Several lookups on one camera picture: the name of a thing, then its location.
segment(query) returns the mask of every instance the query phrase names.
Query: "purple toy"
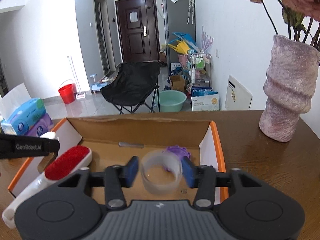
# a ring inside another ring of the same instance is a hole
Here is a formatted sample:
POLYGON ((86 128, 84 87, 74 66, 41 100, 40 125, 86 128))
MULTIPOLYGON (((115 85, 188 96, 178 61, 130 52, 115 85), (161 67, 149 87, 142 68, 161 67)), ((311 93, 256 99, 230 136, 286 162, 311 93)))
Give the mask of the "purple toy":
POLYGON ((179 145, 176 146, 169 146, 167 147, 167 151, 174 153, 179 157, 180 160, 182 160, 183 157, 188 157, 190 159, 191 154, 187 151, 184 147, 179 147, 179 145))

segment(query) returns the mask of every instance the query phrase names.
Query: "gray refrigerator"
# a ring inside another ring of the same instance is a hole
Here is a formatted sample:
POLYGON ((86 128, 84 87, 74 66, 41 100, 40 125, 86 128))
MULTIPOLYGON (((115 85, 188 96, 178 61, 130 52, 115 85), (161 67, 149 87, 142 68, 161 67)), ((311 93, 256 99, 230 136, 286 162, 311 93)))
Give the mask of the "gray refrigerator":
MULTIPOLYGON (((192 10, 190 12, 190 21, 188 20, 189 0, 178 0, 173 3, 171 0, 162 0, 164 10, 164 28, 165 42, 168 43, 177 38, 174 32, 189 33, 196 41, 196 21, 191 24, 192 10)), ((167 64, 168 74, 170 75, 171 63, 179 63, 178 54, 167 46, 167 64)))

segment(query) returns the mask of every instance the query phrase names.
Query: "doorway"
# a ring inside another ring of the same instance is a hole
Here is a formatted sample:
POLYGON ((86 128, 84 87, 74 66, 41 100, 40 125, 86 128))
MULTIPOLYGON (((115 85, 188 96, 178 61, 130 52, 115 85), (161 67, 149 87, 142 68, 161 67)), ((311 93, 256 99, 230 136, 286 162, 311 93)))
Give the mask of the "doorway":
POLYGON ((116 12, 123 62, 159 60, 156 0, 119 0, 116 12))
POLYGON ((107 42, 104 30, 104 18, 103 18, 103 3, 106 3, 104 0, 94 0, 95 16, 96 16, 96 28, 99 41, 99 50, 102 60, 102 66, 105 76, 110 73, 110 64, 107 53, 107 42))
POLYGON ((0 60, 0 97, 3 98, 9 92, 7 82, 5 81, 4 71, 0 60))

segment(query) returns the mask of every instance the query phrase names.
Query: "white paper box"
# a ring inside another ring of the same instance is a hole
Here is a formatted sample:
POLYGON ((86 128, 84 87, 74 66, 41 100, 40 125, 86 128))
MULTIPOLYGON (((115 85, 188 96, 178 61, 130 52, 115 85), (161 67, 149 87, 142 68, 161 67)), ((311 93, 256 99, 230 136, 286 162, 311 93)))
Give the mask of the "white paper box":
POLYGON ((191 97, 192 111, 219 111, 219 94, 191 97))

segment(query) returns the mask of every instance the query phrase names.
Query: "purple decoration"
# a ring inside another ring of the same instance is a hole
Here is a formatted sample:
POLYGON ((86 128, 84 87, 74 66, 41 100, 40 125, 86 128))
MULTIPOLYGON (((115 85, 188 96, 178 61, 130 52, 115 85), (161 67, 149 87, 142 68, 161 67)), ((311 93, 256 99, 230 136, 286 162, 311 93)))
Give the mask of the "purple decoration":
POLYGON ((320 52, 302 42, 273 37, 270 66, 263 90, 268 96, 259 127, 279 142, 290 141, 299 115, 309 112, 315 93, 320 52))
POLYGON ((169 146, 167 147, 167 151, 174 153, 179 157, 180 160, 182 160, 183 157, 188 157, 190 159, 191 154, 187 151, 184 147, 179 147, 179 145, 176 146, 169 146))

